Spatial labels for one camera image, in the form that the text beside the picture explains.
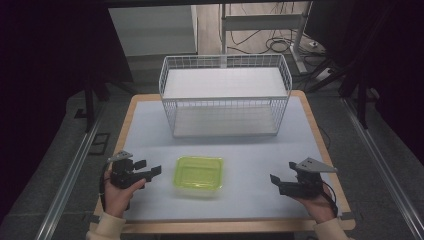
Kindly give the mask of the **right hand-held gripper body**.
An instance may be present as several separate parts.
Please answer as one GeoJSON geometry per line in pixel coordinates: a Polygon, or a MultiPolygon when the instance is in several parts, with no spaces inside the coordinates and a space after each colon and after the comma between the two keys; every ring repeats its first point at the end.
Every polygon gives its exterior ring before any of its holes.
{"type": "Polygon", "coordinates": [[[322,173],[336,173],[337,169],[313,158],[297,163],[296,182],[279,187],[281,195],[297,198],[315,198],[323,191],[322,173]]]}

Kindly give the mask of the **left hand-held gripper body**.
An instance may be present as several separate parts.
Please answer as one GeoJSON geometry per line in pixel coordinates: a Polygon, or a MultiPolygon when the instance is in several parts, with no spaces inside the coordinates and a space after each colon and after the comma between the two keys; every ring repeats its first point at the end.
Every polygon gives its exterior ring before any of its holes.
{"type": "Polygon", "coordinates": [[[120,188],[126,189],[136,183],[136,174],[132,154],[124,150],[110,157],[107,162],[112,165],[112,173],[110,175],[111,183],[120,188]]]}

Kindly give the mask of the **green lidded plastic container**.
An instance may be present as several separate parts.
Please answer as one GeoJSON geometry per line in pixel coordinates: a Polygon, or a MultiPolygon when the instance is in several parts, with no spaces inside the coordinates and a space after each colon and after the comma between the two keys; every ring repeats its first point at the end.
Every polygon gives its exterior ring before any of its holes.
{"type": "Polygon", "coordinates": [[[176,161],[173,186],[181,193],[211,196],[222,188],[223,159],[182,156],[176,161]]]}

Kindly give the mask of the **white wire shelf rack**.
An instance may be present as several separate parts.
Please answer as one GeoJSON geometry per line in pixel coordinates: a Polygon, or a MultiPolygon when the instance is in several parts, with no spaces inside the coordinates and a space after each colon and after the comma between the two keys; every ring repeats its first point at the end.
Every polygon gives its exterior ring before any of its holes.
{"type": "Polygon", "coordinates": [[[167,56],[159,78],[175,137],[276,135],[291,90],[281,54],[167,56]]]}

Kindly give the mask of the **person's left hand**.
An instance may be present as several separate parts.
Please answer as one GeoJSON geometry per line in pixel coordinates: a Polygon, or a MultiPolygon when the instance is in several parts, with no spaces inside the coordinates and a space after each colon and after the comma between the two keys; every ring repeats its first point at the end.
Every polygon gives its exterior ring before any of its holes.
{"type": "Polygon", "coordinates": [[[110,170],[104,174],[105,212],[111,216],[122,218],[133,194],[145,185],[146,180],[141,179],[126,189],[120,189],[111,183],[110,175],[110,170]]]}

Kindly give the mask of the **person's right hand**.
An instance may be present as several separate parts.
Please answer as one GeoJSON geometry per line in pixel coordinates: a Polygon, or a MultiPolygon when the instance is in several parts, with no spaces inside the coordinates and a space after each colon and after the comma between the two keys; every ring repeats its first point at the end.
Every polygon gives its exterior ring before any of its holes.
{"type": "Polygon", "coordinates": [[[321,224],[336,218],[331,203],[322,195],[313,199],[296,198],[317,224],[321,224]]]}

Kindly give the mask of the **black floor plate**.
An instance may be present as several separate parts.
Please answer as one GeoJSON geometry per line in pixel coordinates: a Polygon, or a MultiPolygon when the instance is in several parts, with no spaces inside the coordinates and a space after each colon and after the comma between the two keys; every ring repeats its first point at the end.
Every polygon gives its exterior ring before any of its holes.
{"type": "Polygon", "coordinates": [[[110,139],[109,133],[97,133],[89,148],[89,155],[101,156],[104,155],[110,139]]]}

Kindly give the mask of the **white table mat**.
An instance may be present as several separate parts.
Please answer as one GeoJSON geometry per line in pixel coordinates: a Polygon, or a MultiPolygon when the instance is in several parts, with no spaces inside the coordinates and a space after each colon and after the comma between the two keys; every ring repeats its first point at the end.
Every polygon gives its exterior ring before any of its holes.
{"type": "Polygon", "coordinates": [[[159,101],[137,102],[124,149],[147,167],[162,173],[134,194],[128,220],[222,220],[306,217],[295,200],[279,194],[270,181],[275,175],[294,182],[289,168],[308,157],[323,157],[298,97],[289,100],[276,136],[175,138],[159,101]],[[173,185],[177,159],[210,156],[223,159],[221,187],[212,192],[185,190],[173,185]]]}

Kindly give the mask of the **black stand leg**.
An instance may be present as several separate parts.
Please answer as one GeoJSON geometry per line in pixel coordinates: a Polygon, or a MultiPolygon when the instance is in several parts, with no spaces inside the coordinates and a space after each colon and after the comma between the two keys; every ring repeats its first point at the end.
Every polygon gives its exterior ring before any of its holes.
{"type": "Polygon", "coordinates": [[[328,77],[319,81],[318,83],[307,88],[308,93],[316,92],[317,90],[327,86],[328,84],[344,78],[338,93],[342,98],[350,97],[355,89],[357,89],[357,107],[356,116],[359,123],[363,128],[367,129],[366,122],[366,102],[367,102],[367,88],[365,79],[360,75],[360,64],[353,60],[351,63],[344,67],[336,69],[328,77]]]}
{"type": "Polygon", "coordinates": [[[110,92],[101,76],[88,75],[84,80],[84,95],[86,106],[85,118],[87,119],[86,132],[89,132],[95,120],[93,95],[96,95],[99,101],[108,101],[110,92]]]}

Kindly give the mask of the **white cabinet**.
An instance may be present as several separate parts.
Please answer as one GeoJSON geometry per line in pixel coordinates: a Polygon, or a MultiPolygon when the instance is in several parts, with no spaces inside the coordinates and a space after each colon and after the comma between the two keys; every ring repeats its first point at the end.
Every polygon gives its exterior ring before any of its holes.
{"type": "Polygon", "coordinates": [[[109,14],[126,56],[198,51],[194,5],[109,8],[109,14]]]}

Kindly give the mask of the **white metal stand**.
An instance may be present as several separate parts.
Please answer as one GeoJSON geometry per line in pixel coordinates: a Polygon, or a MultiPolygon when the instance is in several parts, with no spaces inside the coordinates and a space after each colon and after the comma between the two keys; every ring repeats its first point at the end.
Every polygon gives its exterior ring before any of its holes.
{"type": "Polygon", "coordinates": [[[304,5],[303,11],[299,14],[266,14],[236,16],[227,15],[226,5],[221,4],[221,53],[227,53],[226,35],[228,31],[295,30],[297,32],[297,35],[294,41],[289,45],[289,50],[299,73],[306,74],[307,69],[303,60],[300,57],[299,48],[311,6],[312,1],[307,1],[304,5]]]}

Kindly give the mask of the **aluminium floor rail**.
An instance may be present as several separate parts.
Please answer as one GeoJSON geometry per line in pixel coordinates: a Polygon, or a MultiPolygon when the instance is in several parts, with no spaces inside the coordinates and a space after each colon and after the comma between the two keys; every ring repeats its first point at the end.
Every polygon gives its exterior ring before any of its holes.
{"type": "Polygon", "coordinates": [[[92,128],[84,135],[84,138],[79,145],[79,148],[74,156],[71,164],[64,175],[64,178],[55,194],[52,203],[42,221],[42,224],[34,238],[34,240],[51,240],[58,226],[60,218],[67,205],[69,197],[75,186],[76,180],[88,155],[94,137],[101,123],[101,118],[104,113],[104,108],[101,107],[95,114],[92,128]]]}
{"type": "Polygon", "coordinates": [[[392,199],[398,207],[414,239],[424,240],[424,221],[421,219],[417,209],[401,188],[401,185],[387,164],[371,133],[357,119],[356,109],[353,104],[344,98],[341,99],[341,102],[343,103],[349,118],[351,119],[359,137],[369,152],[371,159],[377,168],[377,171],[385,183],[392,199]]]}

